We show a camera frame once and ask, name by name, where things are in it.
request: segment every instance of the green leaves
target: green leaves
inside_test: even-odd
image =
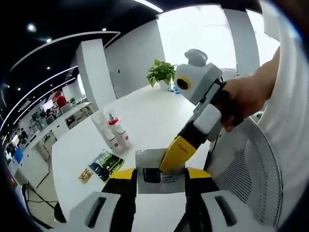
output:
[[[175,66],[170,63],[154,60],[154,66],[152,66],[148,71],[149,75],[146,77],[152,87],[154,87],[156,82],[163,80],[167,85],[169,85],[170,80],[174,80],[175,77]]]

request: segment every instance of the ceiling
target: ceiling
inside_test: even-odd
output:
[[[151,2],[164,11],[201,3],[220,3],[224,8],[238,10],[250,8],[260,11],[255,0],[151,0]],[[103,28],[107,28],[107,31],[121,32],[117,37],[120,38],[155,19],[157,14],[153,9],[133,0],[28,0],[18,3],[6,1],[5,8],[2,9],[6,12],[5,15],[0,15],[2,26],[0,114],[3,119],[30,90],[49,77],[71,67],[75,51],[81,41],[101,38],[106,45],[114,34],[83,35],[49,44],[46,43],[48,38],[55,40],[82,32],[102,32]],[[35,25],[36,32],[27,30],[29,23]],[[22,57],[44,44],[44,48],[14,67]],[[58,75],[41,85],[27,98],[34,101],[35,98],[62,84],[70,73],[72,77],[76,77],[78,70]],[[20,114],[18,109],[26,100],[21,101],[19,107],[12,111],[6,125],[3,126],[2,134],[13,129],[12,124]]]

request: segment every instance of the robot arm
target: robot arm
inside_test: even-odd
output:
[[[201,51],[191,49],[185,55],[188,64],[177,67],[174,84],[196,108],[162,160],[164,173],[185,163],[206,140],[214,141],[222,128],[221,119],[234,116],[234,126],[243,121],[238,105],[223,90],[222,70],[206,64],[207,55]]]

